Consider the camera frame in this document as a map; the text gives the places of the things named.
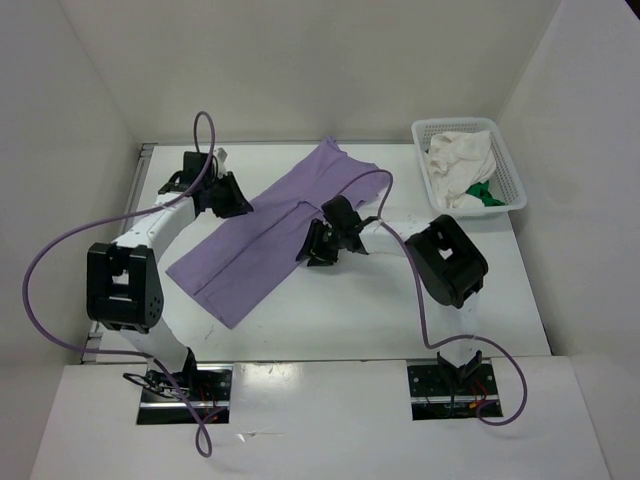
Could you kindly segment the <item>purple t-shirt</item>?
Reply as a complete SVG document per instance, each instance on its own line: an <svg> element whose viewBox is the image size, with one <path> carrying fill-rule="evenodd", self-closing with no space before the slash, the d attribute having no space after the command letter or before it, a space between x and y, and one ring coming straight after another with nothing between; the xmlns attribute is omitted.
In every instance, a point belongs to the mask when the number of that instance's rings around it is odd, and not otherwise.
<svg viewBox="0 0 640 480"><path fill-rule="evenodd" d="M253 212L224 221L166 273L233 329L297 268L296 256L324 203L340 193L357 209L388 184L375 164L349 157L327 137L251 201Z"/></svg>

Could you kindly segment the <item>cream white t-shirt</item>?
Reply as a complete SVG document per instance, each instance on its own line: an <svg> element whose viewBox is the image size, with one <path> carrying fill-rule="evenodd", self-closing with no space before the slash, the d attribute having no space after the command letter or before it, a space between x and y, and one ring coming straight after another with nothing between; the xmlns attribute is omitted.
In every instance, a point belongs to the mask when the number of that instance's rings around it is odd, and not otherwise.
<svg viewBox="0 0 640 480"><path fill-rule="evenodd" d="M436 203L445 209L485 208L466 191L475 183L489 181L496 170L491 132L447 131L434 135L423 154Z"/></svg>

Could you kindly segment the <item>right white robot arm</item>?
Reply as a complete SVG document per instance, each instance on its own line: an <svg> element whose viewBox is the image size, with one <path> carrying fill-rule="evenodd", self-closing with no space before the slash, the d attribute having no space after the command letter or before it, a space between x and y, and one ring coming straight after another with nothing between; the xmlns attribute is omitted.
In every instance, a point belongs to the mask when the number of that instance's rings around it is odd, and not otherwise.
<svg viewBox="0 0 640 480"><path fill-rule="evenodd" d="M479 370L477 317L488 263L454 218L388 222L380 217L311 222L296 256L309 267L332 266L342 250L407 259L417 289L425 346L447 381L462 384Z"/></svg>

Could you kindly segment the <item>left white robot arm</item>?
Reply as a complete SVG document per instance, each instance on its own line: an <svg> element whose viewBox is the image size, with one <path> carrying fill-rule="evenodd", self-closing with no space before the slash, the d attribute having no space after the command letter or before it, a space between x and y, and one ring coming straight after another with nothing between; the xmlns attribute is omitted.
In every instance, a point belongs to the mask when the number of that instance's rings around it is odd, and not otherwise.
<svg viewBox="0 0 640 480"><path fill-rule="evenodd" d="M117 331L140 353L160 361L190 388L197 376L195 355L163 319L164 294L158 260L200 213L227 219L253 211L231 172L207 173L191 194L175 173L159 191L151 212L111 243L87 253L86 307L90 319Z"/></svg>

